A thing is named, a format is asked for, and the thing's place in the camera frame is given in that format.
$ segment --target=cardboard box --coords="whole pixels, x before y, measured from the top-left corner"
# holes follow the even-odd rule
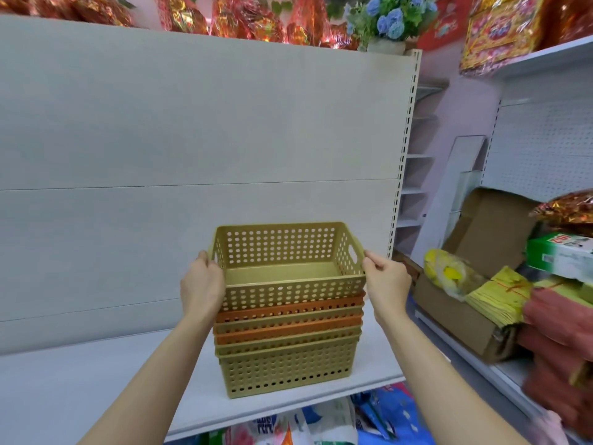
[[[531,239],[527,243],[527,264],[593,284],[593,239],[564,232]]]
[[[406,266],[406,270],[408,275],[411,276],[411,286],[414,287],[416,285],[416,281],[422,274],[423,270],[416,262],[412,261],[411,258],[407,257],[404,253],[395,250],[393,252],[393,261],[401,262]]]
[[[498,190],[478,188],[465,199],[461,216],[443,249],[491,278],[503,266],[524,261],[536,219],[528,216],[536,201]],[[484,362],[508,358],[515,350],[516,327],[498,328],[468,304],[449,297],[421,275],[413,292],[418,306]]]

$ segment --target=hand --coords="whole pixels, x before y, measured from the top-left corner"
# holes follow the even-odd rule
[[[208,259],[205,251],[201,251],[181,282],[183,314],[187,318],[198,321],[205,318],[214,323],[225,289],[222,269]]]
[[[411,284],[406,266],[369,251],[365,251],[365,256],[362,268],[367,274],[367,292],[375,318],[383,325],[392,316],[405,316]]]

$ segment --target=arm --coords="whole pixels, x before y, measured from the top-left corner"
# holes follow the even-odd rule
[[[362,265],[383,328],[426,423],[439,445],[527,445],[455,371],[406,314],[411,278],[403,264],[367,252]]]
[[[225,292],[200,252],[181,282],[183,318],[78,445],[162,445]]]

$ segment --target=open cardboard box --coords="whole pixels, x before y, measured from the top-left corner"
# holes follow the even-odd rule
[[[516,269],[524,260],[525,243],[536,224],[529,216],[537,202],[498,190],[474,189],[443,249],[469,262],[491,278],[503,266]],[[418,306],[484,362],[510,357],[516,326],[498,328],[471,306],[451,298],[423,274],[414,288]]]

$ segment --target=yellow plastic bag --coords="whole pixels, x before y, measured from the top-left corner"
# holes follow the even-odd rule
[[[459,301],[464,301],[467,294],[488,281],[463,259],[437,248],[424,255],[424,274],[431,283]]]

